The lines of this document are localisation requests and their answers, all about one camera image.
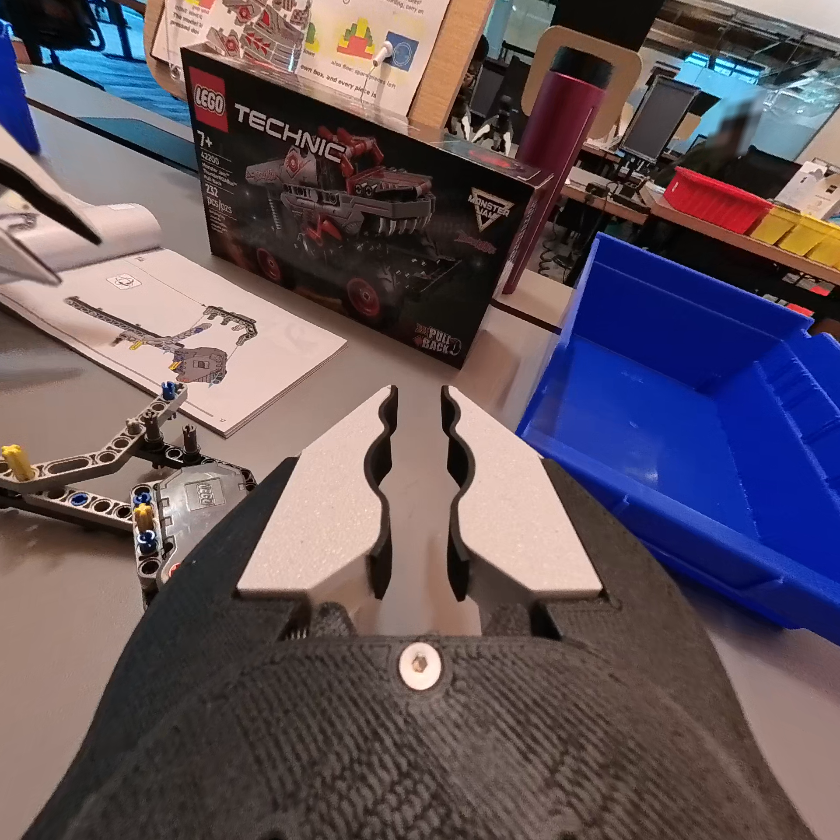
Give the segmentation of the grey red sticker sheet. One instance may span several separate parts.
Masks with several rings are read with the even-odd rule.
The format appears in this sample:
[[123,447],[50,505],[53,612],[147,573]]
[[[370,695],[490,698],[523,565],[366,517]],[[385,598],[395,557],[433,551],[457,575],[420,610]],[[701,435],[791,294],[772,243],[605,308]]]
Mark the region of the grey red sticker sheet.
[[312,15],[311,1],[214,2],[204,43],[221,56],[295,73]]

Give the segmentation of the maroon water bottle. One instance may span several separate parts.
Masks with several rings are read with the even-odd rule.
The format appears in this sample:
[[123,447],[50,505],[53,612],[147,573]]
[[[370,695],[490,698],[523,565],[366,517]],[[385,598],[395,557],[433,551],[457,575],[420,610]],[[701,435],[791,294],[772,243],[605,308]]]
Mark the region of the maroon water bottle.
[[538,170],[548,180],[535,191],[522,219],[500,287],[504,295],[518,286],[595,120],[612,73],[613,65],[607,60],[562,47],[542,79],[516,161]]

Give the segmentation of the printed instruction sheet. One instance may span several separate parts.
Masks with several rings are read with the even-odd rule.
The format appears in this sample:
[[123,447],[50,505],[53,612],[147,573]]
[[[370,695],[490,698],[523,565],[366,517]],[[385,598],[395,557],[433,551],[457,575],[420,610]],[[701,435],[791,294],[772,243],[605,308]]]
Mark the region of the printed instruction sheet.
[[[221,56],[204,43],[203,37],[214,2],[221,1],[162,3],[151,37],[150,58],[164,65],[174,83],[184,82],[183,48],[204,47]],[[311,2],[308,35],[294,74],[406,116],[448,2]],[[394,45],[393,54],[380,66],[373,67],[371,60],[387,39]]]

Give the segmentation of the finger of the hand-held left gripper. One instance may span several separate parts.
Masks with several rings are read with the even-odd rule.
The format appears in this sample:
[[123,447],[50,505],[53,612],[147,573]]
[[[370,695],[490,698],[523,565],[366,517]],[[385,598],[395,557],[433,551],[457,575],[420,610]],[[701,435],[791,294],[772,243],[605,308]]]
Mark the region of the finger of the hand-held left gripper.
[[1,214],[2,286],[18,281],[32,281],[46,287],[61,285],[62,279],[14,236],[34,230],[38,218],[32,212],[12,211]]
[[99,231],[4,127],[1,128],[1,186],[21,196],[37,212],[63,228],[94,245],[102,243]]

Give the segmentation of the large blue plastic bin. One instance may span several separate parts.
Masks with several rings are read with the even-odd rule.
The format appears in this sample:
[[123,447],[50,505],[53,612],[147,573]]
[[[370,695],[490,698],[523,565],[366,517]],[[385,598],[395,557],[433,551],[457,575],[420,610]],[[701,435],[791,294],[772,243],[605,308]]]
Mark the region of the large blue plastic bin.
[[518,426],[663,565],[839,643],[839,348],[599,234]]

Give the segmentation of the instruction sheet on wooden board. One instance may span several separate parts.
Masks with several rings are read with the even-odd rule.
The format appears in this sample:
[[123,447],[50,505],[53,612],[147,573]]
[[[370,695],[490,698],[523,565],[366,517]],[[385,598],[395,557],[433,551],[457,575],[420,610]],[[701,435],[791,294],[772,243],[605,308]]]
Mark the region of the instruction sheet on wooden board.
[[[146,63],[153,78],[164,90],[185,101],[185,74],[183,83],[174,83],[164,65],[150,58],[151,37],[154,35],[163,2],[174,1],[145,3],[143,44]],[[394,114],[432,128],[445,127],[462,81],[467,74],[474,50],[479,43],[491,5],[492,2],[448,2],[443,23],[407,115]],[[352,98],[367,106],[383,109],[356,97]]]

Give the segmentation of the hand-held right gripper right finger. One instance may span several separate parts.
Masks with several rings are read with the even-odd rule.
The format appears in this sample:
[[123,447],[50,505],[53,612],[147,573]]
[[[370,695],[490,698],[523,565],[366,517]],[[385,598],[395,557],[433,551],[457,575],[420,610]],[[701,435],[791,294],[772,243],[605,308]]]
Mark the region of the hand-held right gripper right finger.
[[448,525],[455,598],[487,632],[511,608],[588,602],[604,584],[539,453],[458,388],[441,390],[447,470],[458,489]]

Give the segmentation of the red plastic bin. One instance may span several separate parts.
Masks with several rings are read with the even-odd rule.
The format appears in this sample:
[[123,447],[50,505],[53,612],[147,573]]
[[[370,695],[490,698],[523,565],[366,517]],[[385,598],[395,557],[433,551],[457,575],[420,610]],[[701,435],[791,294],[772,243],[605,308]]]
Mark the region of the red plastic bin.
[[737,235],[751,233],[773,207],[767,199],[680,166],[663,198],[676,211]]

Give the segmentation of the small blue plastic bin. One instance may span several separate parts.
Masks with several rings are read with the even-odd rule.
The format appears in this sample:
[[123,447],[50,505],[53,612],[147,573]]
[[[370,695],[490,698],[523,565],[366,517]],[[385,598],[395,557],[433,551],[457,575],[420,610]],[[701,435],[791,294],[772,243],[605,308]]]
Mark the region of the small blue plastic bin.
[[26,100],[13,42],[4,21],[1,21],[1,124],[26,152],[40,155],[39,137]]

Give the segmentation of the black monitor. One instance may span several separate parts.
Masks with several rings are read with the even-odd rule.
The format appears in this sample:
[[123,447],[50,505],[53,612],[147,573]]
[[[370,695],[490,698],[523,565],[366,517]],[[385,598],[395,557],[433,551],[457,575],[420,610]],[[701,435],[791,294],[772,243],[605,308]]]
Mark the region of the black monitor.
[[700,89],[656,76],[618,145],[624,156],[655,164],[690,110]]

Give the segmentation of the small black stand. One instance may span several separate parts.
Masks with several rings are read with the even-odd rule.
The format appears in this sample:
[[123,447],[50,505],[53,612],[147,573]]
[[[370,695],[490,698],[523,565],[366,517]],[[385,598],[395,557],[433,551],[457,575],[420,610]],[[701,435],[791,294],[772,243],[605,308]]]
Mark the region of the small black stand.
[[514,157],[517,146],[513,142],[513,126],[508,107],[500,107],[498,113],[488,120],[487,148],[509,158]]
[[466,99],[458,96],[448,116],[447,131],[456,138],[477,144],[487,137],[487,127],[482,123],[477,131],[471,127],[471,111]]

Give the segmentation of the white instruction booklet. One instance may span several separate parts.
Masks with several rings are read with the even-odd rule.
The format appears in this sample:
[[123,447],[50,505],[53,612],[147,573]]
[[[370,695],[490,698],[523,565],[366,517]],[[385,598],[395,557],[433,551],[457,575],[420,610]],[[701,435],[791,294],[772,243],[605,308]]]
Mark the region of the white instruction booklet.
[[61,284],[16,281],[2,287],[2,303],[147,393],[185,386],[182,413],[216,434],[234,434],[343,349],[345,339],[165,248],[147,208],[80,209],[99,246],[20,196],[3,197],[2,230]]

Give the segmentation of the grey brick toy model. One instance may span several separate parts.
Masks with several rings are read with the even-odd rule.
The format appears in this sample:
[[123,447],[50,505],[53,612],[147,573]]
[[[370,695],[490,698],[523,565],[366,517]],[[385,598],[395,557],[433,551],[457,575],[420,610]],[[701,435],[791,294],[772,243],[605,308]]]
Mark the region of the grey brick toy model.
[[[204,455],[190,423],[182,429],[181,444],[165,441],[162,427],[186,396],[185,384],[164,382],[140,415],[87,454],[34,464],[20,446],[3,446],[2,509],[128,534],[143,606],[148,606],[187,555],[257,485],[246,468]],[[147,461],[164,475],[134,486],[126,500],[71,485],[117,474],[132,459]]]

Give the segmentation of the yellow plastic bin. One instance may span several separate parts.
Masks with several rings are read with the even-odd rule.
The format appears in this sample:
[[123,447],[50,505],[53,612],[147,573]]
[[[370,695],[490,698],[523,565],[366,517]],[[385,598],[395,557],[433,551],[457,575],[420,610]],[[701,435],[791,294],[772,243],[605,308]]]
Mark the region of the yellow plastic bin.
[[749,236],[765,245],[780,246],[780,242],[805,216],[796,209],[773,204]]
[[792,254],[806,257],[817,264],[837,267],[839,226],[803,215],[786,238],[785,248]]

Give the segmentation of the white carton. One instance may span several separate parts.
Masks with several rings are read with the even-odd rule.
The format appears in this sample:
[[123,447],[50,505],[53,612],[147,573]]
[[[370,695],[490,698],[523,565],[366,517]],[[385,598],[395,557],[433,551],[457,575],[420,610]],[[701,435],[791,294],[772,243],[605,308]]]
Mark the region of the white carton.
[[775,203],[826,220],[839,211],[839,168],[821,160],[803,163],[780,193]]

